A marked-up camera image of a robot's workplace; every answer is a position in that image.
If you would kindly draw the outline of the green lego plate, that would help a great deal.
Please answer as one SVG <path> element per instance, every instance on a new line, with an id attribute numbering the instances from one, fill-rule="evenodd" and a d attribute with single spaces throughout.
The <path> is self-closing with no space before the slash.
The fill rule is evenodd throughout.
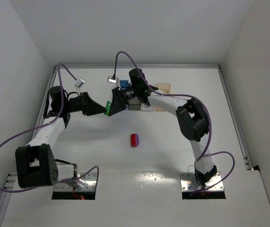
<path id="1" fill-rule="evenodd" d="M 109 115 L 109 112 L 110 112 L 110 106 L 111 106 L 111 102 L 110 101 L 107 101 L 106 102 L 106 112 L 104 113 L 105 115 Z"/>

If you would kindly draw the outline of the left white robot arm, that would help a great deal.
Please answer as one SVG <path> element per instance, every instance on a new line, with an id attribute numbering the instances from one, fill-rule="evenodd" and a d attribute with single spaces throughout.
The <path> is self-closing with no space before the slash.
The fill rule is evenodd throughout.
<path id="1" fill-rule="evenodd" d="M 22 189 L 55 186 L 74 179 L 76 165 L 57 161 L 52 149 L 68 126 L 71 113 L 92 116 L 106 112 L 106 108 L 91 99 L 87 92 L 68 99 L 61 87 L 55 86 L 48 94 L 52 101 L 46 104 L 42 128 L 28 144 L 15 152 L 18 185 Z"/>

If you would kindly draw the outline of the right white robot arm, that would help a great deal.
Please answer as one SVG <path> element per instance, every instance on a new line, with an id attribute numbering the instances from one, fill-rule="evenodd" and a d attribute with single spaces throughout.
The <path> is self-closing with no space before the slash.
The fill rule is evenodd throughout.
<path id="1" fill-rule="evenodd" d="M 204 104 L 193 96 L 183 99 L 181 95 L 164 93 L 149 85 L 141 69 L 129 72 L 131 84 L 126 88 L 112 89 L 109 116 L 125 110 L 133 98 L 149 107 L 160 108 L 177 118 L 182 135 L 189 140 L 195 158 L 195 177 L 202 187 L 217 173 L 209 150 L 211 139 L 211 120 Z"/>

